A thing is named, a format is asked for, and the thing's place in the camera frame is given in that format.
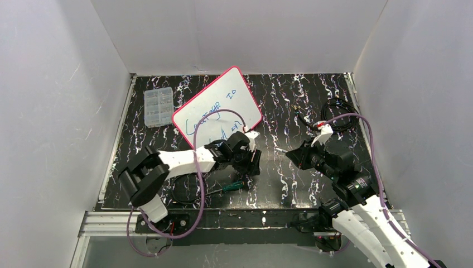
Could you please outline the pink framed whiteboard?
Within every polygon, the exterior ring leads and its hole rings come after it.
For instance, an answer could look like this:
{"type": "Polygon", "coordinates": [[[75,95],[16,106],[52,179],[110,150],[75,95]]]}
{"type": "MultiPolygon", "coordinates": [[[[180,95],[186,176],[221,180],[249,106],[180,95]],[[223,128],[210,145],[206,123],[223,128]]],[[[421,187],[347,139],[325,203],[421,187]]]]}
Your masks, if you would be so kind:
{"type": "Polygon", "coordinates": [[[174,112],[172,122],[193,149],[251,130],[262,117],[240,69],[233,66],[174,112]]]}

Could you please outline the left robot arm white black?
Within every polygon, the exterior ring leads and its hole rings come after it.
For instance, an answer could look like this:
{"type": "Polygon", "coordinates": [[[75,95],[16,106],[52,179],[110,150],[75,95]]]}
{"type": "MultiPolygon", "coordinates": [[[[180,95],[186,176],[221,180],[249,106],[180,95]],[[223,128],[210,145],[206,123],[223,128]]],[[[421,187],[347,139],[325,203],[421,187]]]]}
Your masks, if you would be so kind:
{"type": "Polygon", "coordinates": [[[261,151],[255,144],[258,136],[257,131],[238,131],[227,140],[185,151],[158,151],[147,146],[121,168],[118,179],[130,204],[142,209],[151,222],[157,223],[168,215],[158,195],[167,179],[197,171],[210,173],[228,166],[241,174],[259,175],[261,151]]]}

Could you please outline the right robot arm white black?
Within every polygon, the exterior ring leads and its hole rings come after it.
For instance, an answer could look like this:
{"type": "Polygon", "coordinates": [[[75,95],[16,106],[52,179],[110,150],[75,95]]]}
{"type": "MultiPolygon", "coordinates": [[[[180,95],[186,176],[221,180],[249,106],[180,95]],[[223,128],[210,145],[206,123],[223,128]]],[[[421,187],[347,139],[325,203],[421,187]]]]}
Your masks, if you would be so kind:
{"type": "Polygon", "coordinates": [[[375,267],[444,267],[421,254],[385,209],[374,179],[354,164],[343,142],[304,141],[285,155],[301,170],[315,169],[332,181],[336,197],[322,202],[319,219],[344,234],[375,267]]]}

